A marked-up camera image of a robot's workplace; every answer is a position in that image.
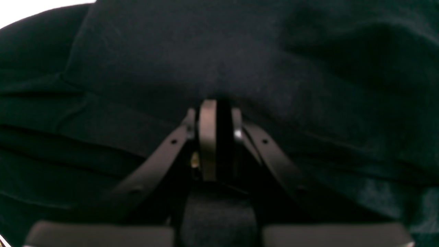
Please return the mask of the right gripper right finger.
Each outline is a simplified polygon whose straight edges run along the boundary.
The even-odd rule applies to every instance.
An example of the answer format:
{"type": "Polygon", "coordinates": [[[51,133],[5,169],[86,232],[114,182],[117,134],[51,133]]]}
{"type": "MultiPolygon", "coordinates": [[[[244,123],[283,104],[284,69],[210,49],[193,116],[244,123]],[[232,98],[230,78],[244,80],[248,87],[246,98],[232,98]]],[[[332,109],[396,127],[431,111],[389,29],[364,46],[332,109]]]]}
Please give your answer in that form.
{"type": "Polygon", "coordinates": [[[401,223],[306,174],[259,126],[232,108],[233,178],[250,193],[263,247],[414,247],[401,223]]]}

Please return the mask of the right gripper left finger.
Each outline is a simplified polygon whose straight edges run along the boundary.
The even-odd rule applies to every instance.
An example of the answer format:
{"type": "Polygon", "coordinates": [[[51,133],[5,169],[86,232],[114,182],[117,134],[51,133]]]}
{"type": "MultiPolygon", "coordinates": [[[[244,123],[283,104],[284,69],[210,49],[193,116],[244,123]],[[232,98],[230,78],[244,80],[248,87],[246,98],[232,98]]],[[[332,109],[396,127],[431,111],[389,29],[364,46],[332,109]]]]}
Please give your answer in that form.
{"type": "Polygon", "coordinates": [[[39,221],[26,247],[174,247],[193,178],[217,180],[217,101],[204,100],[108,194],[39,221]]]}

